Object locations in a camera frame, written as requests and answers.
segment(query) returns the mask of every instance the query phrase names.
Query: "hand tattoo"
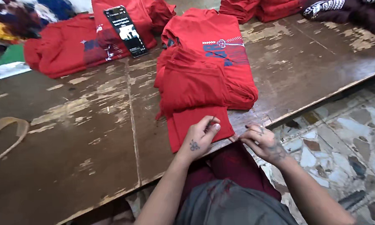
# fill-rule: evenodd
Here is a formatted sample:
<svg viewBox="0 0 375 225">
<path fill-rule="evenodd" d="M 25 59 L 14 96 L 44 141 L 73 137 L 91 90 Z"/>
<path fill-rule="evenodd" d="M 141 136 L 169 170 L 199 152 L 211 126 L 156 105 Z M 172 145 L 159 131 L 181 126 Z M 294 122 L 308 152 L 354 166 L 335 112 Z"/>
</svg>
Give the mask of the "hand tattoo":
<svg viewBox="0 0 375 225">
<path fill-rule="evenodd" d="M 271 147 L 265 147 L 270 152 L 270 159 L 273 161 L 279 161 L 281 159 L 284 159 L 286 157 L 286 151 L 285 148 L 282 146 L 282 144 L 274 140 L 274 145 Z"/>
<path fill-rule="evenodd" d="M 198 150 L 198 149 L 200 149 L 199 145 L 197 144 L 197 142 L 193 141 L 193 139 L 192 139 L 191 142 L 190 142 L 190 150 L 194 151 L 194 150 Z"/>
</svg>

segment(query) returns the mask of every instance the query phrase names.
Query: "red fabric pile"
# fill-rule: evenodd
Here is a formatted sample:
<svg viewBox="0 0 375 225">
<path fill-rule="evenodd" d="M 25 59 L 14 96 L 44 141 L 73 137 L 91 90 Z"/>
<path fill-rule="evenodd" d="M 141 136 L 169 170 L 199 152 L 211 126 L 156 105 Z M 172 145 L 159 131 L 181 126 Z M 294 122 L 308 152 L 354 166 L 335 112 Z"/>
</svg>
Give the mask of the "red fabric pile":
<svg viewBox="0 0 375 225">
<path fill-rule="evenodd" d="M 265 23 L 295 14 L 300 8 L 300 0 L 221 0 L 220 13 L 235 16 L 240 24 L 254 16 Z"/>
<path fill-rule="evenodd" d="M 260 0 L 221 0 L 220 13 L 235 16 L 244 24 L 255 16 Z"/>
<path fill-rule="evenodd" d="M 175 5 L 164 0 L 123 0 L 146 48 L 157 45 L 151 31 L 161 32 L 175 15 Z M 94 14 L 80 14 L 70 20 L 49 24 L 41 39 L 28 39 L 26 63 L 50 78 L 85 70 L 106 61 L 130 55 L 103 11 L 119 6 L 117 0 L 93 0 Z"/>
<path fill-rule="evenodd" d="M 236 18 L 191 8 L 169 21 L 161 39 L 167 49 L 157 59 L 154 87 L 172 151 L 206 115 L 221 120 L 213 142 L 234 135 L 226 109 L 251 109 L 258 97 Z"/>
<path fill-rule="evenodd" d="M 263 22 L 279 20 L 300 11 L 300 0 L 262 0 L 256 12 L 257 18 Z"/>
</svg>

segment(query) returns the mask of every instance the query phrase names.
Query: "hand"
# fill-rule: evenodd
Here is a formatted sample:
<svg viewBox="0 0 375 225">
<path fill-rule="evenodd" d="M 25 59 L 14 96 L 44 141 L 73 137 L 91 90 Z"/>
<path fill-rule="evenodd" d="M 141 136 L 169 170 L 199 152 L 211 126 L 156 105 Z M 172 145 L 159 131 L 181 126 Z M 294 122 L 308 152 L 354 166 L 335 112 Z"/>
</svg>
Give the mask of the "hand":
<svg viewBox="0 0 375 225">
<path fill-rule="evenodd" d="M 282 144 L 275 139 L 272 131 L 256 123 L 252 123 L 246 128 L 248 129 L 239 139 L 249 146 L 258 157 L 277 167 L 282 164 L 286 157 L 289 157 Z"/>
<path fill-rule="evenodd" d="M 212 139 L 221 128 L 219 123 L 220 120 L 217 117 L 205 116 L 198 123 L 191 125 L 178 155 L 190 164 L 207 153 Z"/>
</svg>

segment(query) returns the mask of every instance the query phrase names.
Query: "wooden table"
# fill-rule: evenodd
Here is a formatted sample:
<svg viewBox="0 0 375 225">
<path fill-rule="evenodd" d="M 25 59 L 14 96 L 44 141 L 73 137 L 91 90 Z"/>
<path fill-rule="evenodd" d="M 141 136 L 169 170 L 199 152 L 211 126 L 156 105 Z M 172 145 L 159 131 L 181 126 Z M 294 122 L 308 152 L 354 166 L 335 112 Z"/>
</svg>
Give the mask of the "wooden table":
<svg viewBox="0 0 375 225">
<path fill-rule="evenodd" d="M 216 4 L 186 0 L 177 11 Z M 229 111 L 238 134 L 247 121 L 271 125 L 375 75 L 375 35 L 351 25 L 293 15 L 252 19 L 241 32 L 260 98 L 248 112 Z M 0 224 L 61 224 L 163 175 L 173 155 L 166 121 L 154 119 L 160 52 L 62 79 L 29 72 L 0 80 L 0 118 L 32 125 L 0 160 Z M 14 133 L 2 130 L 0 152 Z"/>
</svg>

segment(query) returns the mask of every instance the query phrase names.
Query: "smartphone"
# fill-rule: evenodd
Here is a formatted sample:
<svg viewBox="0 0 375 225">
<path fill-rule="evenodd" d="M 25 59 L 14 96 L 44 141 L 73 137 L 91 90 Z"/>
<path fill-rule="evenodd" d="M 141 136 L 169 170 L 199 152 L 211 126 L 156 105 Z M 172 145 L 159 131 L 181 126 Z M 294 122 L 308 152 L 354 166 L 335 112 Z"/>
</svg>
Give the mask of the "smartphone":
<svg viewBox="0 0 375 225">
<path fill-rule="evenodd" d="M 135 25 L 124 6 L 117 6 L 104 10 L 104 14 L 112 24 L 115 31 L 120 35 L 132 57 L 136 58 L 147 54 L 147 48 L 140 39 Z"/>
</svg>

